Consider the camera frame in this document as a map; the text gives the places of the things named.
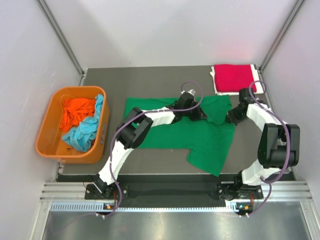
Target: orange cloth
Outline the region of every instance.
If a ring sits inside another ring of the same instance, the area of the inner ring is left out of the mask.
[[[95,114],[95,99],[73,98],[63,102],[63,116],[60,129],[68,132],[73,126],[78,126],[86,117],[93,117]]]

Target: white panel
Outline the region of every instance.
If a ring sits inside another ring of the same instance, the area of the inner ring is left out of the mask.
[[[46,0],[84,68],[260,65],[295,0]]]
[[[307,180],[320,211],[320,1],[307,0],[266,68],[275,108],[301,128],[297,173]]]
[[[0,9],[0,239],[22,240],[57,168],[36,153],[40,123],[52,94],[80,77],[35,0]]]

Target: orange bin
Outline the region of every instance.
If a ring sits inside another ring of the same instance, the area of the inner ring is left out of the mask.
[[[80,152],[62,140],[66,132],[60,129],[60,122],[64,113],[63,101],[66,99],[87,98],[95,99],[98,94],[103,95],[100,122],[94,144],[87,152]],[[110,110],[107,105],[106,92],[98,86],[70,86],[57,91],[46,111],[35,148],[39,155],[55,159],[67,164],[93,164],[102,157]]]

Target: blue cloth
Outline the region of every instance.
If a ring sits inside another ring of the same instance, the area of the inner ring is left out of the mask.
[[[62,136],[62,140],[79,152],[87,152],[91,148],[92,141],[96,139],[99,120],[104,102],[104,96],[98,94],[95,97],[94,116],[87,116],[78,127],[72,127]]]

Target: gray floor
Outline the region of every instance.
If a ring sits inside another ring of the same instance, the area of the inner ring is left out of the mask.
[[[50,212],[43,240],[311,240],[299,202],[268,202],[250,218],[219,212],[119,212],[102,220]]]
[[[185,81],[196,81],[205,96],[214,95],[210,66],[169,66],[89,69],[85,85],[102,87],[107,94],[110,119],[107,140],[102,159],[96,164],[67,164],[63,174],[96,174],[109,157],[109,146],[116,127],[123,118],[127,97],[166,98],[179,97],[180,86]],[[230,97],[233,106],[238,105],[238,96]],[[222,173],[238,173],[257,159],[261,132],[247,120],[236,127],[234,139]],[[197,174],[202,170],[186,160],[187,149],[136,149],[125,164],[122,174]]]

